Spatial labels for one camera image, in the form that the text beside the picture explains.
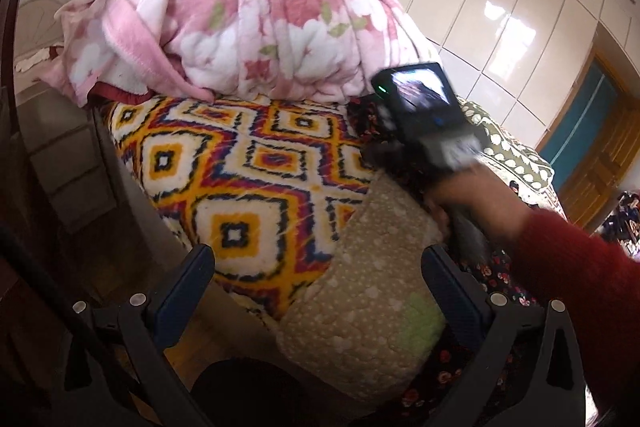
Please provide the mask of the red sleeve right forearm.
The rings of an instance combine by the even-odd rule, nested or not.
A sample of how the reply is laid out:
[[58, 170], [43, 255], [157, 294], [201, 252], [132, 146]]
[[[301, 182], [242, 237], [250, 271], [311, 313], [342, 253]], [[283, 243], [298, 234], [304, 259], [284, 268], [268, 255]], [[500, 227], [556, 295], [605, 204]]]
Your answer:
[[602, 426], [639, 424], [639, 263], [547, 210], [509, 213], [496, 236], [518, 283], [566, 306]]

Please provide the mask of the person's right hand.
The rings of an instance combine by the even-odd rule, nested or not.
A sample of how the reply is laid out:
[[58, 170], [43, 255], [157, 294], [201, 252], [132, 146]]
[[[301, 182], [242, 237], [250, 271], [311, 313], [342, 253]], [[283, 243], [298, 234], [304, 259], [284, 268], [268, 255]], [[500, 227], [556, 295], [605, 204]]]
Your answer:
[[475, 164], [450, 174], [426, 193], [425, 205], [442, 236], [449, 235], [445, 208], [462, 207], [491, 243], [508, 246], [523, 232], [533, 213], [489, 168]]

